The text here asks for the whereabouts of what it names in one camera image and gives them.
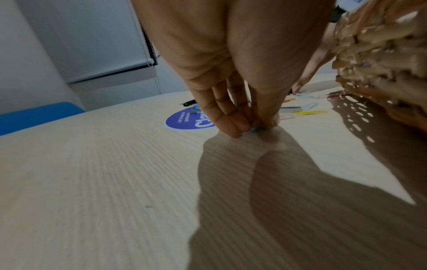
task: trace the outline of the blue cushion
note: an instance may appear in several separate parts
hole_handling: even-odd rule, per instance
[[[72,103],[61,102],[18,112],[0,114],[0,136],[84,112],[84,110]]]

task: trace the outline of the blue sticker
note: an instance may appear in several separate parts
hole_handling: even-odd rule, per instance
[[[166,125],[173,129],[206,129],[214,127],[213,123],[203,113],[191,113],[194,108],[186,108],[182,111],[172,114],[166,120]]]

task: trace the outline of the woven basket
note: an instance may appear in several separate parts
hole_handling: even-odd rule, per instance
[[[427,0],[369,0],[335,30],[336,81],[427,132]]]

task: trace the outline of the table surface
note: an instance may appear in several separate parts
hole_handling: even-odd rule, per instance
[[[238,140],[166,128],[190,98],[0,137],[1,269],[425,269],[424,134],[348,97]]]

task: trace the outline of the wood grain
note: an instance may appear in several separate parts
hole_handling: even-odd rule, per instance
[[[425,268],[425,135],[345,97],[238,140],[167,129],[189,98],[0,137],[1,269]]]

